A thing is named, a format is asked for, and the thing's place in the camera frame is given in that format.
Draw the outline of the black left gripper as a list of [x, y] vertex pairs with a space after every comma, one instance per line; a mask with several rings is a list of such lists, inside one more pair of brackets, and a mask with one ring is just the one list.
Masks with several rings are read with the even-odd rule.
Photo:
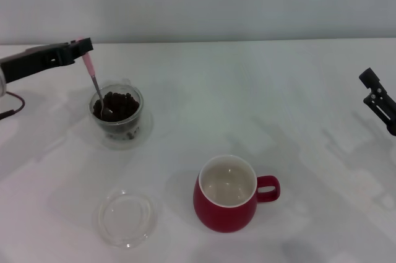
[[35, 47], [1, 59], [1, 71], [7, 84], [41, 71], [74, 64], [93, 50], [91, 38], [82, 38], [46, 47]]

